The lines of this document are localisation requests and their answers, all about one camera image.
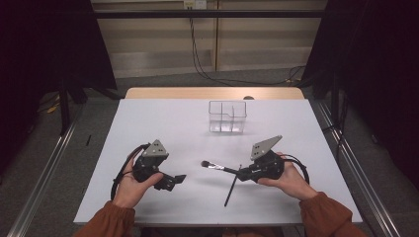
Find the human hand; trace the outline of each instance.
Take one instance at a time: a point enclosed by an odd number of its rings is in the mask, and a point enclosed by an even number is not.
[[[292,162],[285,162],[284,173],[279,179],[261,178],[258,180],[258,184],[277,187],[287,195],[298,198],[299,200],[306,200],[317,196],[317,191],[305,181]]]
[[[120,185],[118,186],[117,193],[112,203],[119,207],[133,208],[135,207],[145,192],[151,186],[157,184],[162,178],[162,173],[156,173],[150,176],[144,182],[138,182],[132,175],[133,158],[131,158],[126,167],[124,173],[129,172],[123,176]]]

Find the forearm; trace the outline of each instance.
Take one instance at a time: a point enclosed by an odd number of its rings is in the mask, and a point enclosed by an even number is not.
[[[134,215],[134,209],[118,207],[108,201],[73,237],[124,236],[133,226]]]
[[[352,212],[338,201],[318,193],[299,203],[305,230],[311,236],[366,236],[352,223]]]

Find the wall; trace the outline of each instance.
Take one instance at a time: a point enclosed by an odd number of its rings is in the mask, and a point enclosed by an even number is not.
[[[183,1],[92,0],[95,10],[181,10]],[[208,9],[324,9],[325,0],[208,1]],[[98,20],[117,78],[194,72],[189,19]],[[306,63],[320,19],[194,19],[205,71]]]

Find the clear plastic container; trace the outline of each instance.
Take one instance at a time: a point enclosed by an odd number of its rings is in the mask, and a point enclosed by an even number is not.
[[[246,117],[246,102],[209,102],[209,131],[243,132]]]

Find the metal rail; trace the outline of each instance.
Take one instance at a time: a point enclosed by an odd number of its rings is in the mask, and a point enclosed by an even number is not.
[[[133,18],[321,18],[323,10],[96,10],[97,19]]]
[[[70,127],[62,136],[58,138],[55,148],[53,149],[52,154],[49,156],[49,159],[42,171],[40,178],[38,179],[37,184],[32,190],[30,197],[25,203],[25,206],[22,208],[21,212],[16,218],[7,237],[23,237],[26,235],[32,219],[34,218],[38,207],[41,204],[43,195],[45,194],[48,184],[50,183],[51,177],[56,167],[58,166],[59,161],[64,154],[65,148],[67,147],[67,144],[73,134],[75,125],[81,117],[83,109],[84,105],[78,109],[74,121]]]
[[[329,109],[324,103],[319,103],[319,108],[327,122],[327,125],[331,126],[333,124],[333,121],[330,117],[331,113]],[[339,144],[339,138],[341,137],[341,134],[342,134],[341,130],[333,128],[332,134],[336,142]],[[376,191],[371,185],[364,170],[362,169],[360,163],[358,162],[357,157],[355,156],[354,152],[352,151],[351,147],[349,146],[344,136],[341,139],[340,150],[342,151],[345,161],[347,162],[349,168],[351,169],[351,172],[354,175],[355,180],[360,186],[361,191],[363,192],[364,197],[366,198],[370,208],[372,209],[378,221],[378,224],[380,225],[385,236],[387,237],[400,236],[396,226],[394,225],[393,220],[391,219],[390,214],[388,213],[381,199],[378,197]]]

